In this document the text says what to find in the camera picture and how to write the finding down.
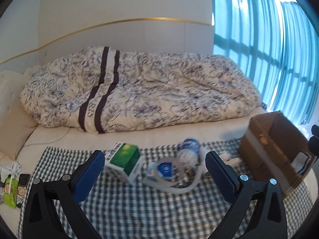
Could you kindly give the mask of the white tufted headboard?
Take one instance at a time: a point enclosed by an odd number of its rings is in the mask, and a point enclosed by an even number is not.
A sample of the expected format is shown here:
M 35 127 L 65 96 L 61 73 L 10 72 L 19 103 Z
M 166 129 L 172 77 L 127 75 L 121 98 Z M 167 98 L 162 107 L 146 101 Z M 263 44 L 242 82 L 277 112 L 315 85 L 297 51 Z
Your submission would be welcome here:
M 24 74 L 13 71 L 1 72 L 1 94 L 0 94 L 0 111 L 1 121 L 9 114 L 11 108 L 15 105 L 20 97 L 20 93 L 30 80 L 31 76 L 40 68 L 36 65 L 29 68 Z

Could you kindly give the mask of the teal window curtain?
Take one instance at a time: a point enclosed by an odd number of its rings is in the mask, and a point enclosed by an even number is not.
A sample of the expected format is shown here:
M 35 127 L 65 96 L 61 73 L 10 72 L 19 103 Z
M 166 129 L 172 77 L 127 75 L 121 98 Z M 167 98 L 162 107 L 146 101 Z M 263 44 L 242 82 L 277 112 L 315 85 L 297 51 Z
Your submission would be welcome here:
M 270 111 L 307 124 L 318 99 L 318 34 L 295 0 L 213 0 L 213 52 L 232 59 Z

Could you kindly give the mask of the small blue white packet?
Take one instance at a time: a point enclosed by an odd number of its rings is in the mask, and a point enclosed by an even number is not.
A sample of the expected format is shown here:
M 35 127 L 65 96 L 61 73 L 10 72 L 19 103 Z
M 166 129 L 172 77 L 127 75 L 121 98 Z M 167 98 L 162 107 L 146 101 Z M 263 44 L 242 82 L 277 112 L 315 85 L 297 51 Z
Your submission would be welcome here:
M 158 174 L 161 178 L 165 180 L 172 180 L 174 176 L 174 168 L 171 162 L 162 162 L 157 164 L 156 162 L 152 163 L 147 169 L 147 178 L 148 179 L 155 179 L 154 171 L 157 170 Z

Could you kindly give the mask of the clear floss bottle blue label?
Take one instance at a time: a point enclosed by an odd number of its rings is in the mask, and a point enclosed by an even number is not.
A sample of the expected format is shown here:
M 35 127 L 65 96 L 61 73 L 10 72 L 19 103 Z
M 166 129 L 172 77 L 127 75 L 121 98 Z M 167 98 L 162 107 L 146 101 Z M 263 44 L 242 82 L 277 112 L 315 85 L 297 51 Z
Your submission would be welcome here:
M 186 138 L 182 142 L 176 157 L 184 169 L 193 169 L 197 166 L 200 147 L 199 141 L 194 138 Z

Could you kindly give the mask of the green white carton box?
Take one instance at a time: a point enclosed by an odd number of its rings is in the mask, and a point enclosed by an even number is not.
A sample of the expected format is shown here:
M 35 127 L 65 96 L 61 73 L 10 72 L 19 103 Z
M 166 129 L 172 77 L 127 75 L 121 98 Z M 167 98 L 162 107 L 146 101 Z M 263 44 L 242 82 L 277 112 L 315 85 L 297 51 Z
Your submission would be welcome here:
M 138 146 L 116 142 L 105 154 L 104 168 L 109 176 L 133 184 L 144 163 L 144 157 Z

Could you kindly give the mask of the black white tissue pack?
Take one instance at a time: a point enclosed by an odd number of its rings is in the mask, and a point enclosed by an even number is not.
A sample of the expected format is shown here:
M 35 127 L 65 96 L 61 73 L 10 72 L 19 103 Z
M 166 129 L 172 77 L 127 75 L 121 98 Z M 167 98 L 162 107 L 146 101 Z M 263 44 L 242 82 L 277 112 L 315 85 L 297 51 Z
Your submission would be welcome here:
M 292 161 L 291 166 L 294 168 L 296 174 L 303 175 L 309 166 L 310 160 L 311 157 L 308 153 L 300 151 Z

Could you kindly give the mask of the brown cardboard box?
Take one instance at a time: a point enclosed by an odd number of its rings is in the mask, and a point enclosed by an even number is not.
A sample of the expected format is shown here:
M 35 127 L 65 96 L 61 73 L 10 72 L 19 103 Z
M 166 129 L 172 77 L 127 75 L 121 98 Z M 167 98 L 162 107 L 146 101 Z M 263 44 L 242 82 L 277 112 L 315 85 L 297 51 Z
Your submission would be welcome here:
M 309 166 L 303 175 L 291 166 L 298 152 L 308 153 Z M 310 172 L 317 156 L 308 148 L 308 140 L 282 112 L 253 116 L 241 138 L 238 154 L 247 165 L 255 181 L 274 178 L 287 197 Z

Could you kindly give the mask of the cream lace cloth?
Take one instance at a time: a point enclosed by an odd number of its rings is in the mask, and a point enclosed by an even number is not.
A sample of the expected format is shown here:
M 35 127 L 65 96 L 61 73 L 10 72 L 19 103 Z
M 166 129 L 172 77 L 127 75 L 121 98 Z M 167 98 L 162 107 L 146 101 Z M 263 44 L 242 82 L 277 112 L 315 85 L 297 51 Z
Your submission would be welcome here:
M 225 164 L 232 166 L 233 168 L 238 166 L 242 162 L 241 158 L 233 157 L 230 153 L 225 152 L 225 151 L 222 151 L 219 154 L 219 157 L 222 159 L 222 161 Z

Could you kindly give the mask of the black phone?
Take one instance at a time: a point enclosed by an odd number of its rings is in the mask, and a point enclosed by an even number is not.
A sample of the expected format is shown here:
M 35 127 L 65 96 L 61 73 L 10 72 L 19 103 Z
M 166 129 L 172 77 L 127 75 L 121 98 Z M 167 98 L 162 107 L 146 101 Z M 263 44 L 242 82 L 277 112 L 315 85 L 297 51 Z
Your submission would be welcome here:
M 30 174 L 21 174 L 18 181 L 19 187 L 27 187 L 30 180 Z

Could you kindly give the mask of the green cartoon tissue pack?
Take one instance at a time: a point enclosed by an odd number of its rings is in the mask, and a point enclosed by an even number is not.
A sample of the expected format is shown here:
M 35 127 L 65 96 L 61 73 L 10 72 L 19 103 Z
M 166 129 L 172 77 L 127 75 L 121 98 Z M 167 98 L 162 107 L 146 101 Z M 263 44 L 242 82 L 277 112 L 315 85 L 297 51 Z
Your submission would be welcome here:
M 11 208 L 21 208 L 25 193 L 25 187 L 20 186 L 18 181 L 9 175 L 4 184 L 3 202 Z

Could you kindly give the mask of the beige pillow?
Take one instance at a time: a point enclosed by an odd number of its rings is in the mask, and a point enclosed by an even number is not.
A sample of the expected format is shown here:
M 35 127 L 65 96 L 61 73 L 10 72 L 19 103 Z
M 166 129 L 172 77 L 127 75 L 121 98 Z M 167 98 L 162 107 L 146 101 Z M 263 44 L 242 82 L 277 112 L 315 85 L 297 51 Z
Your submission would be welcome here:
M 11 160 L 16 160 L 28 137 L 37 126 L 36 120 L 26 112 L 18 100 L 1 123 L 1 153 Z

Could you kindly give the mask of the floral patterned duvet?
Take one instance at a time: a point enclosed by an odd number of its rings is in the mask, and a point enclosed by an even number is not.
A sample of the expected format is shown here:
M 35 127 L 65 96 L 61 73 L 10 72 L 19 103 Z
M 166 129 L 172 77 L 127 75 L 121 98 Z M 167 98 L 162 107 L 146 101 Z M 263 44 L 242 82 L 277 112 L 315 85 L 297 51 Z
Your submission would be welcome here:
M 20 95 L 38 124 L 89 133 L 241 118 L 261 95 L 229 58 L 91 46 L 42 65 Z

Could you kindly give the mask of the white tape roll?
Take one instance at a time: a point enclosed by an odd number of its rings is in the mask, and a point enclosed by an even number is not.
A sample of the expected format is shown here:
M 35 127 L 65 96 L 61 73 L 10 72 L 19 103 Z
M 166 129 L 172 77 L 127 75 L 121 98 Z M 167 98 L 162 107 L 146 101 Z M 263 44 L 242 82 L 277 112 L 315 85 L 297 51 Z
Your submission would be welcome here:
M 172 181 L 177 169 L 178 177 Z M 183 164 L 176 158 L 165 157 L 160 159 L 155 166 L 154 178 L 161 185 L 172 187 L 177 185 L 184 176 Z

